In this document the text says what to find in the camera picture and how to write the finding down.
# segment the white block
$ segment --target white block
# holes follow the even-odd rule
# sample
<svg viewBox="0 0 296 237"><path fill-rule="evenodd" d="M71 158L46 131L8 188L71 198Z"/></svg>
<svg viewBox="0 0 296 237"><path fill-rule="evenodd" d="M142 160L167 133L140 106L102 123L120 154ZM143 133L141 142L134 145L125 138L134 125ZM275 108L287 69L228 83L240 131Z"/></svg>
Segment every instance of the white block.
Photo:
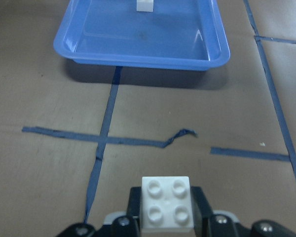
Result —
<svg viewBox="0 0 296 237"><path fill-rule="evenodd" d="M142 178L141 226L144 233L194 228L188 177Z"/></svg>
<svg viewBox="0 0 296 237"><path fill-rule="evenodd" d="M137 0L137 11L153 12L153 0Z"/></svg>

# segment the blue tape line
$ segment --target blue tape line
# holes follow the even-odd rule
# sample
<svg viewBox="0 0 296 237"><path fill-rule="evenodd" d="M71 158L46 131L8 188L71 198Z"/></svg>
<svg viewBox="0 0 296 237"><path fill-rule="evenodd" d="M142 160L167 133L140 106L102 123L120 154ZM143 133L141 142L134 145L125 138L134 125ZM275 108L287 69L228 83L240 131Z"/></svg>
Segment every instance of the blue tape line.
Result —
<svg viewBox="0 0 296 237"><path fill-rule="evenodd" d="M296 179L296 152L295 152L293 142L292 142L292 139L291 139L291 136L290 136L290 133L289 133L285 118L284 118L284 113L283 113L283 110L282 110L282 107L281 107L281 104L280 104L279 97L277 95L277 91L276 91L275 84L274 84L274 81L273 81L273 78L272 78L272 74L271 74L271 71L270 71L270 68L269 68L269 64L268 64L268 61L267 61L267 58L266 58L266 54L265 54L265 51L263 49L261 39L259 38L258 28L257 28L257 25L256 25L255 20L253 18L253 14L252 14L252 11L251 11L248 0L244 0L244 4L246 6L246 10L247 10L247 13L248 13L250 24L252 25L252 27L253 27L253 29L255 31L255 34L257 35L257 36L255 36L255 39L256 39L257 46L258 46L258 51L259 51L259 54L260 54L262 65L264 67L266 81L267 81L267 84L268 84L268 87L269 87L269 90L270 90L270 94L271 94L271 97L272 97L272 101L273 101L273 105L274 105L275 112L276 112L276 115L277 115L277 119L279 121L279 125L280 125L281 131L282 131L282 135L283 135L283 138L284 138L286 148L287 148L288 153L289 153L289 158L290 158L290 161L291 161L291 164L292 164L292 167L293 167L294 176L295 176L295 179Z"/></svg>
<svg viewBox="0 0 296 237"><path fill-rule="evenodd" d="M253 18L253 14L252 14L249 2L248 2L248 0L243 0L243 2L246 6L247 14L249 17L249 22L250 22L253 30L255 31L256 36L258 36L259 35L258 28L257 28L256 22L255 22L255 19Z"/></svg>
<svg viewBox="0 0 296 237"><path fill-rule="evenodd" d="M59 131L59 130L44 128L44 127L23 127L22 132L32 132L32 133L38 133L38 134L47 135L51 137L65 138L65 139L85 141L85 142L102 141L100 136L98 135ZM197 136L197 133L194 130L181 129L178 133L176 133L174 136L172 136L165 142L137 139L137 138L123 138L123 137L107 137L106 141L109 144L123 144L123 145L129 145L129 146L153 146L153 147L165 148L169 146L171 143L173 143L173 141L176 138L179 138L188 134Z"/></svg>
<svg viewBox="0 0 296 237"><path fill-rule="evenodd" d="M52 136L52 137L86 141L86 142L100 141L100 136L98 135L59 131L59 130L53 130L53 129L48 129L44 127L23 127L22 132L32 132L32 133L38 133L38 134L43 134L43 135Z"/></svg>
<svg viewBox="0 0 296 237"><path fill-rule="evenodd" d="M291 40L291 39L280 39L280 38L265 37L265 36L256 36L256 38L259 40L296 44L296 40Z"/></svg>
<svg viewBox="0 0 296 237"><path fill-rule="evenodd" d="M131 146L154 146L159 148L165 148L173 143L173 141L179 137L185 136L185 135L194 135L197 136L197 133L194 130L191 129L181 129L179 132L177 132L174 136L169 138L165 142L161 141L153 141L153 140L145 140L145 139L136 139L136 138L118 138L118 137L108 137L108 143L111 144L125 144L125 145L131 145Z"/></svg>
<svg viewBox="0 0 296 237"><path fill-rule="evenodd" d="M255 158L255 159L265 159L265 160L280 160L280 161L290 162L290 158L286 155L275 154L275 153L265 153L265 152L252 152L252 151L220 148L220 147L212 147L211 154L234 156L234 157Z"/></svg>
<svg viewBox="0 0 296 237"><path fill-rule="evenodd" d="M91 207L95 198L95 194L97 191L97 187L98 187L98 182L99 182L99 177L100 177L100 172L102 167L102 160L103 160L104 150L107 144L107 138L108 138L111 119L112 119L113 110L115 106L116 96L118 92L118 85L120 81L121 71L122 71L122 67L116 67L114 72L114 77L112 80L110 96L108 99L107 108L105 110L103 123L100 131L100 141L96 149L95 162L94 162L93 169L91 171L89 184L87 188L84 223L87 223L88 221L90 210L91 210Z"/></svg>

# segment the white cube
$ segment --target white cube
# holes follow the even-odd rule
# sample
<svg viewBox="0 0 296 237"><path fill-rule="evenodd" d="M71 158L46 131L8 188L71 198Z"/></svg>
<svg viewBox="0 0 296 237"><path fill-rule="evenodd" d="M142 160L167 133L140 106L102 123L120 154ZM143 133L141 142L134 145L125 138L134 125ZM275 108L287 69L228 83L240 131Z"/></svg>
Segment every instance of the white cube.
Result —
<svg viewBox="0 0 296 237"><path fill-rule="evenodd" d="M137 11L153 12L153 0L137 0Z"/></svg>
<svg viewBox="0 0 296 237"><path fill-rule="evenodd" d="M189 232L194 227L188 177L143 177L143 233Z"/></svg>

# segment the lego stud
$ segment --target lego stud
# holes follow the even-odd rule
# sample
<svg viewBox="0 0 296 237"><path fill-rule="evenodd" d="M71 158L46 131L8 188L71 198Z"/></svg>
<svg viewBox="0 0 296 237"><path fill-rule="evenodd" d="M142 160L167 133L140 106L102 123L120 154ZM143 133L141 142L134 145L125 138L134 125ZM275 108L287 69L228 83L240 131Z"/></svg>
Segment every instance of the lego stud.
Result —
<svg viewBox="0 0 296 237"><path fill-rule="evenodd" d="M179 179L174 181L173 186L172 186L172 192L176 197L184 198L187 193L185 183Z"/></svg>
<svg viewBox="0 0 296 237"><path fill-rule="evenodd" d="M185 225L188 222L188 210L185 206L177 206L174 209L174 220L179 225Z"/></svg>
<svg viewBox="0 0 296 237"><path fill-rule="evenodd" d="M151 206L148 211L148 219L155 225L162 224L162 211L159 206Z"/></svg>
<svg viewBox="0 0 296 237"><path fill-rule="evenodd" d="M161 190L161 184L160 184L160 182L157 181L157 180L151 180L148 183L148 193L153 198L159 198L159 197L161 197L162 190Z"/></svg>

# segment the blue plastic tray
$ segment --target blue plastic tray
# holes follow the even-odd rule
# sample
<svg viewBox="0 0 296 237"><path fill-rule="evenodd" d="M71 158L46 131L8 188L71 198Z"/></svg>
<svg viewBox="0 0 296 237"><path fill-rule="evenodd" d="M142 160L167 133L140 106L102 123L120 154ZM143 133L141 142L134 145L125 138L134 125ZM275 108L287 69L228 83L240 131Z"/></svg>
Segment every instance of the blue plastic tray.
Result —
<svg viewBox="0 0 296 237"><path fill-rule="evenodd" d="M78 63L205 71L225 64L229 47L216 0L71 0L54 41Z"/></svg>

